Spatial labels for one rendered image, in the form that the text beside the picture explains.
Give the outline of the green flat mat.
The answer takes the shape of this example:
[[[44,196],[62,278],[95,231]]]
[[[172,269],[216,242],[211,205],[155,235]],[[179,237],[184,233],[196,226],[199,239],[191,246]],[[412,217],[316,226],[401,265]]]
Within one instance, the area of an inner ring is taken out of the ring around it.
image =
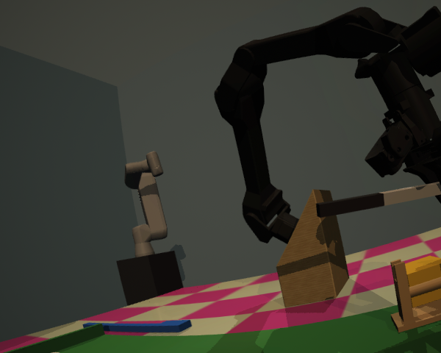
[[[219,335],[101,335],[59,353],[441,353],[441,320],[398,332],[398,305],[329,321]]]

